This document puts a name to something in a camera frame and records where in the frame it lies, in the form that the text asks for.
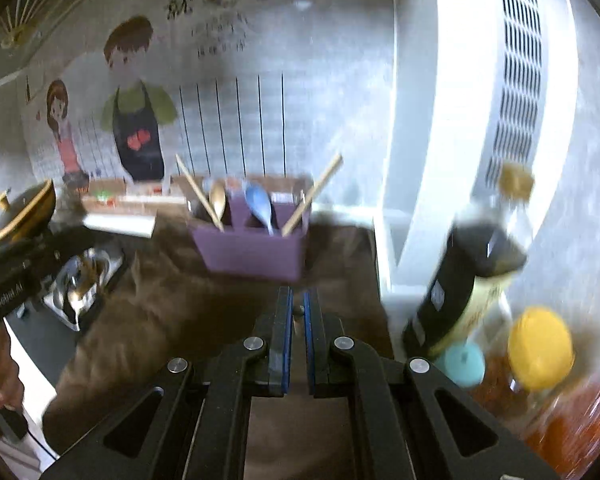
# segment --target yellow lid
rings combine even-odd
[[[562,318],[544,306],[530,306],[509,333],[511,371],[525,390],[553,388],[573,367],[571,332]]]
[[[507,198],[529,202],[534,182],[533,175],[522,164],[504,162],[498,188],[500,193]]]

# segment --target bottle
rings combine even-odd
[[[533,229],[526,214],[534,179],[505,163],[500,195],[458,219],[427,295],[402,334],[408,357],[435,358],[464,341],[526,263]]]
[[[483,382],[470,395],[501,421],[533,416],[573,368],[571,331],[544,306],[530,306],[503,327],[486,356]]]

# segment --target wooden spoon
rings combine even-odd
[[[224,182],[222,180],[215,180],[211,185],[209,202],[211,202],[211,207],[218,216],[218,220],[222,221],[222,215],[226,207],[226,193],[224,192]]]
[[[187,170],[187,167],[184,165],[184,162],[180,158],[180,155],[176,154],[176,161],[178,163],[178,166],[180,167],[180,171],[182,172],[184,177],[187,179],[187,182],[191,186],[191,189],[193,189],[193,191],[196,193],[198,200],[200,200],[200,203],[205,207],[206,212],[209,213],[209,216],[211,217],[211,221],[214,223],[214,225],[218,229],[220,229],[221,231],[224,232],[224,226],[222,225],[222,222],[219,221],[218,217],[216,216],[216,212],[211,207],[209,200],[206,199],[205,194],[202,193],[202,190],[200,189],[198,184],[196,184],[196,181],[193,180],[193,177],[190,175],[189,171]]]

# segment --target pot handle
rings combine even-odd
[[[11,192],[11,188],[9,188],[7,191],[3,191],[2,193],[0,193],[0,208],[3,211],[7,211],[7,209],[9,208],[9,200],[7,200],[7,195]]]

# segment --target metal screw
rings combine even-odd
[[[257,336],[248,337],[242,343],[247,350],[260,350],[264,345],[264,341]]]
[[[409,362],[409,368],[417,374],[425,374],[429,371],[429,363],[424,359],[412,359],[411,362]]]
[[[187,366],[189,366],[189,363],[187,363],[186,359],[183,359],[182,357],[174,357],[171,361],[169,361],[167,369],[172,374],[179,374],[180,372],[186,370]]]
[[[351,350],[353,348],[353,339],[346,336],[340,336],[335,339],[333,344],[340,350]]]

